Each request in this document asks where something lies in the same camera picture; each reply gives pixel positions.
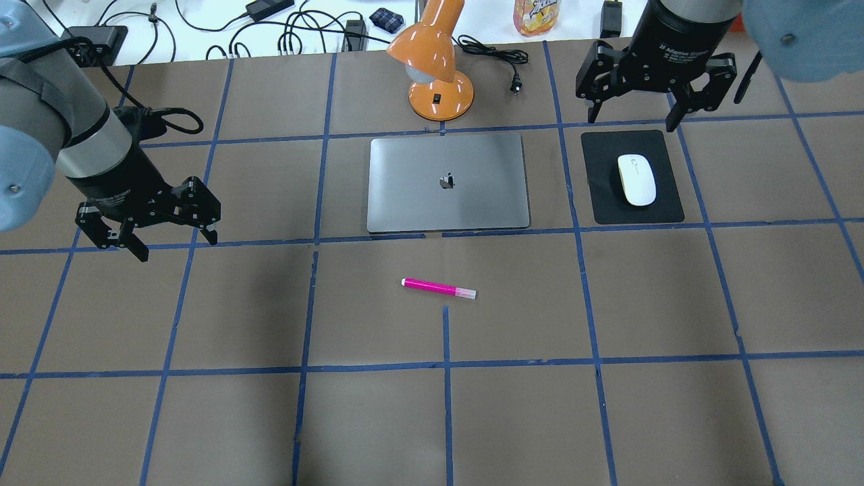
apple logo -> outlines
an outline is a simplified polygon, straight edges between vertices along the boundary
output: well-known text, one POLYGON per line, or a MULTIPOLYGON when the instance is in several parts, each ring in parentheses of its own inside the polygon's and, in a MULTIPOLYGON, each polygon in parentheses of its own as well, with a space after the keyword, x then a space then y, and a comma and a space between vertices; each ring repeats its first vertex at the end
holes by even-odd
POLYGON ((446 177, 439 179, 438 183, 441 184, 441 189, 452 189, 456 185, 453 182, 453 174, 451 172, 448 172, 446 177))

pink marker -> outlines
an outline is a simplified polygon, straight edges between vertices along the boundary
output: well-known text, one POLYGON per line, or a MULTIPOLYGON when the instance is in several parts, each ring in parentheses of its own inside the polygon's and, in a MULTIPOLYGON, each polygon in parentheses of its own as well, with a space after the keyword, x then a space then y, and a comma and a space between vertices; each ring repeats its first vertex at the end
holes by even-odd
POLYGON ((450 285, 436 284, 433 282, 423 282, 422 280, 414 280, 413 278, 403 278, 402 286, 411 289, 419 289, 421 291, 438 292, 440 294, 455 295, 464 298, 477 298, 477 291, 471 289, 463 289, 461 287, 452 287, 450 285))

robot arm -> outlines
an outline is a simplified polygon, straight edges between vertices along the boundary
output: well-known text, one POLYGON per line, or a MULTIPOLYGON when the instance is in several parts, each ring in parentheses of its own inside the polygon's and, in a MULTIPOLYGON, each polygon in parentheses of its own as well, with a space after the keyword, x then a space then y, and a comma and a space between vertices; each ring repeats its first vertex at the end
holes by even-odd
POLYGON ((75 223, 96 246, 146 261, 133 231, 163 222, 197 227, 215 245, 219 201, 197 177, 168 185, 138 145, 165 132, 167 112, 110 109, 64 49, 73 42, 87 40, 60 41, 27 4, 0 0, 0 231, 32 217, 56 161, 86 196, 75 223))
POLYGON ((714 51, 742 7, 747 31, 779 76, 819 81, 864 69, 861 0, 648 0, 630 45, 618 51, 594 42, 576 75, 576 96, 591 103, 588 122, 604 101, 632 90, 672 93, 667 131, 687 113, 715 110, 737 67, 733 54, 714 51), (694 89, 703 74, 708 84, 694 89))

lamp neck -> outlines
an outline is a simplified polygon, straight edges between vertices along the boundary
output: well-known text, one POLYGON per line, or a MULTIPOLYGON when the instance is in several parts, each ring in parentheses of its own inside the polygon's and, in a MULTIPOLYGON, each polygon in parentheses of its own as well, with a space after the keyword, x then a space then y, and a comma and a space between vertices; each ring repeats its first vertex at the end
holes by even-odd
POLYGON ((453 35, 456 21, 459 20, 459 14, 464 6, 465 0, 429 0, 420 17, 420 23, 437 27, 450 37, 453 35))

orange lamp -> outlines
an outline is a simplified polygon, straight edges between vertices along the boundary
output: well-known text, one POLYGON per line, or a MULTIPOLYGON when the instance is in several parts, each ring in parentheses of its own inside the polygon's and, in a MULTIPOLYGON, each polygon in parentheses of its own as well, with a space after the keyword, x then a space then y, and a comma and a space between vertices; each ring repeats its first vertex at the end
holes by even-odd
POLYGON ((465 113, 474 101, 474 86, 456 71, 453 29, 465 0, 429 0, 420 22, 396 36, 387 54, 405 65, 413 79, 411 108, 426 119, 448 121, 465 113))

